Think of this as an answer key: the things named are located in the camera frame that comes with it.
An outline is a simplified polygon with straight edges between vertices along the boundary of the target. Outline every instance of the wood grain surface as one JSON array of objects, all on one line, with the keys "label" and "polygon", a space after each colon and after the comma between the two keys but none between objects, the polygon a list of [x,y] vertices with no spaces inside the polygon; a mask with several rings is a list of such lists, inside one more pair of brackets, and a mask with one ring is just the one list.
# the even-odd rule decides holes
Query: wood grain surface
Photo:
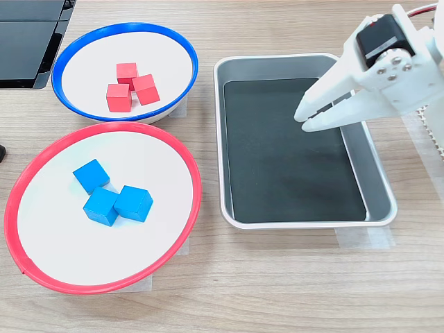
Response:
[{"label": "wood grain surface", "polygon": [[[425,3],[402,1],[406,9]],[[19,272],[1,233],[0,332],[444,332],[444,209],[401,119],[369,122],[399,204],[391,249],[341,248],[334,230],[242,232],[219,213],[214,64],[226,56],[339,56],[364,16],[389,12],[391,4],[79,1],[62,49],[100,26],[134,21],[168,26],[196,47],[200,73],[188,117],[156,126],[196,158],[202,209],[190,254],[156,272],[146,293],[49,291]],[[51,84],[0,91],[0,144],[8,149],[0,164],[0,216],[17,177],[40,151],[93,123],[66,109]]]}]

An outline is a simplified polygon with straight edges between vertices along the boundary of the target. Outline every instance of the red cube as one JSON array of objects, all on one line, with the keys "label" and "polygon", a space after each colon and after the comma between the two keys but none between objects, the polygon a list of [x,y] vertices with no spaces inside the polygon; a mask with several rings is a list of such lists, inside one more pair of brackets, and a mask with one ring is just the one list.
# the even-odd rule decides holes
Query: red cube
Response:
[{"label": "red cube", "polygon": [[139,76],[135,62],[129,64],[117,64],[117,82],[130,85],[130,90],[134,90],[133,78]]},{"label": "red cube", "polygon": [[140,104],[146,105],[160,101],[159,93],[151,74],[134,78],[133,85]]},{"label": "red cube", "polygon": [[130,112],[132,102],[130,85],[108,85],[106,101],[111,112]]}]

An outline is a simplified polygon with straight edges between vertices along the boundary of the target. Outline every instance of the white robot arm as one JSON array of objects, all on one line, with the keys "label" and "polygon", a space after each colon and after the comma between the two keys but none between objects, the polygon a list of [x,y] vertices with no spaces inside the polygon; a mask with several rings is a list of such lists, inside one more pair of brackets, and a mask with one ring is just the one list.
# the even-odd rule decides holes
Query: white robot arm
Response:
[{"label": "white robot arm", "polygon": [[[434,29],[417,31],[409,16],[435,8]],[[444,143],[443,54],[444,0],[409,13],[394,5],[392,15],[366,17],[345,42],[338,62],[305,92],[294,119],[305,121],[302,129],[311,132],[428,105],[428,122],[442,119]],[[354,89],[359,90],[354,96],[318,112]]]}]

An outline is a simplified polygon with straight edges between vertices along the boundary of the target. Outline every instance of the white plate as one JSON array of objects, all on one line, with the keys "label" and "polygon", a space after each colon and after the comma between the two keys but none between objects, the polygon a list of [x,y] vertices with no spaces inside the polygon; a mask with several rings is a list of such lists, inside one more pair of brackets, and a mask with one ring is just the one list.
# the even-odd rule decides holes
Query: white plate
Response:
[{"label": "white plate", "polygon": [[[93,159],[110,176],[106,188],[149,190],[153,206],[144,223],[119,216],[109,227],[88,219],[89,196],[72,172]],[[24,273],[30,260],[38,269],[34,280],[50,278],[46,287],[111,291],[151,274],[180,248],[200,192],[196,163],[176,138],[141,123],[102,123],[54,143],[24,171],[8,201],[6,238]],[[33,268],[29,275],[36,276]]]},{"label": "white plate", "polygon": [[[140,105],[133,92],[131,112],[110,112],[106,91],[117,83],[116,65],[136,62],[140,76],[152,74],[160,101]],[[165,117],[191,89],[197,56],[190,43],[165,27],[143,23],[107,26],[69,45],[53,71],[53,88],[71,110],[97,120],[150,122]]]}]

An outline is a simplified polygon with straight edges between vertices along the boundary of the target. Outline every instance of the tray rim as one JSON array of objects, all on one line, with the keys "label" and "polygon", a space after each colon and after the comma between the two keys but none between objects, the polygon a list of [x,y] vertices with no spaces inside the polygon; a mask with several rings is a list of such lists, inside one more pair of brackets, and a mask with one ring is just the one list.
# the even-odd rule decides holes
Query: tray rim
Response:
[{"label": "tray rim", "polygon": [[254,59],[276,59],[276,58],[308,58],[313,56],[324,56],[337,61],[339,58],[330,53],[300,53],[289,55],[252,55],[252,56],[232,56],[226,57],[218,61],[213,70],[214,75],[214,104],[216,108],[216,145],[217,145],[217,160],[219,172],[219,196],[220,196],[220,210],[223,218],[234,227],[240,230],[268,230],[268,229],[329,229],[329,228],[349,228],[349,227],[382,227],[391,223],[398,214],[398,204],[395,195],[390,186],[384,167],[382,166],[379,155],[377,154],[375,143],[370,135],[370,131],[365,121],[362,121],[364,134],[370,147],[370,152],[375,161],[378,174],[384,184],[388,200],[390,202],[390,211],[384,219],[377,221],[300,221],[300,222],[256,222],[243,223],[235,220],[230,216],[226,208],[225,201],[225,174],[223,170],[223,147],[222,147],[222,123],[221,123],[221,108],[220,108],[220,94],[219,94],[219,68],[233,60],[254,60]]}]

